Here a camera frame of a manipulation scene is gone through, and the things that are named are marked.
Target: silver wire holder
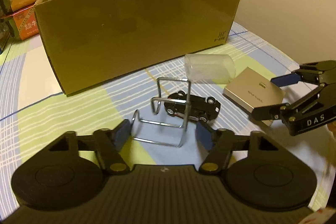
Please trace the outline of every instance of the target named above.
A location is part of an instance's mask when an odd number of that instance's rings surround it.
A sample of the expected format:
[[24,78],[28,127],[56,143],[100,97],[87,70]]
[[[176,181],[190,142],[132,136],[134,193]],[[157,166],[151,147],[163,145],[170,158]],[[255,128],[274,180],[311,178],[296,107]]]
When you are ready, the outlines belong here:
[[[177,100],[177,99],[169,99],[169,98],[162,98],[161,94],[161,86],[160,86],[160,81],[179,81],[179,82],[187,82],[188,83],[188,92],[187,92],[187,97],[186,100]],[[153,144],[159,144],[159,145],[165,145],[165,146],[173,146],[173,147],[181,147],[184,144],[185,141],[185,135],[186,135],[186,130],[187,130],[187,125],[188,125],[188,118],[189,118],[189,112],[190,112],[190,90],[191,90],[191,81],[186,79],[186,78],[170,78],[170,77],[159,77],[156,80],[157,83],[157,90],[159,92],[158,97],[153,97],[151,99],[151,107],[152,107],[152,112],[154,115],[159,114],[160,108],[161,108],[161,102],[171,102],[171,103],[176,103],[176,104],[182,104],[185,105],[185,111],[184,111],[184,118],[183,118],[183,123],[181,125],[179,124],[172,124],[172,123],[164,123],[164,122],[156,122],[156,121],[148,121],[140,118],[140,111],[137,109],[132,117],[131,120],[131,131],[133,129],[133,124],[135,121],[135,118],[138,119],[139,122],[145,122],[145,123],[151,123],[155,124],[158,126],[166,126],[166,127],[174,127],[174,128],[181,128],[182,129],[182,137],[179,143],[166,143],[166,142],[158,142],[158,141],[152,141],[152,140],[146,140],[142,138],[137,138],[136,135],[133,135],[132,137],[136,141],[140,142],[145,142],[145,143],[153,143]]]

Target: screw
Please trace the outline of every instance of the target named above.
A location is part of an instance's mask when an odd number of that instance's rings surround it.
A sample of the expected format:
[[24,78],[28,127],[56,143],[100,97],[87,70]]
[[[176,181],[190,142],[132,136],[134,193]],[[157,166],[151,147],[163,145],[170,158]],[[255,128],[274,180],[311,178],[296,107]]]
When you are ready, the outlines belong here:
[[218,165],[212,162],[206,162],[205,164],[202,164],[201,167],[204,171],[208,171],[208,172],[213,172],[213,171],[218,170]]
[[114,172],[121,172],[126,170],[127,165],[126,164],[121,164],[121,163],[116,163],[116,164],[111,164],[110,169]]

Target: clear plastic cup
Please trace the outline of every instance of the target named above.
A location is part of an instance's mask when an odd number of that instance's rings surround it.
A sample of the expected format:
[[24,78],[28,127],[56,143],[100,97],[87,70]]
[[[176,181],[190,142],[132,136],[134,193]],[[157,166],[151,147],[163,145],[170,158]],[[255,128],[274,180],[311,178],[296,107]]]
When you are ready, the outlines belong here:
[[186,54],[184,67],[191,81],[212,80],[228,84],[236,76],[236,66],[227,54]]

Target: checkered tablecloth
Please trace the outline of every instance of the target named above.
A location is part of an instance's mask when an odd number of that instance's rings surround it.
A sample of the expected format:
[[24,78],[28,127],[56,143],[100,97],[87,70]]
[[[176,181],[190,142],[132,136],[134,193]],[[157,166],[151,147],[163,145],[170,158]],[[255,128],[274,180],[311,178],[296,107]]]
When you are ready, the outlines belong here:
[[[271,79],[298,68],[298,64],[288,56],[236,23],[227,44],[205,52],[229,54],[235,61],[237,75],[249,66]],[[141,116],[146,119],[181,122],[178,117],[166,115],[163,109],[157,116],[151,112],[149,99],[157,96],[156,78],[161,76],[186,77],[183,59],[160,63],[67,97],[61,92],[39,36],[7,45],[0,55],[1,218],[18,207],[11,191],[14,170],[65,131],[74,130],[79,135],[86,135],[99,128],[114,128],[123,119],[130,119],[135,109],[140,109]],[[207,82],[192,85],[192,94],[213,96],[221,103],[213,127],[229,128],[244,135],[252,130],[266,131],[315,171],[318,188],[310,205],[314,209],[324,206],[335,174],[330,164],[334,157],[334,140],[327,128],[291,137],[279,121],[267,129],[259,127],[222,96],[223,88],[224,85]],[[304,83],[286,88],[286,100],[297,100],[313,88]],[[183,83],[163,82],[163,95],[181,89],[186,90]],[[178,129],[149,124],[135,124],[134,130],[139,137],[152,140],[177,142],[180,137]],[[197,146],[194,131],[195,124],[189,123],[187,140],[182,148],[129,140],[121,155],[130,166],[194,164],[198,168],[206,153]],[[90,152],[83,152],[81,156],[94,160],[94,154]]]

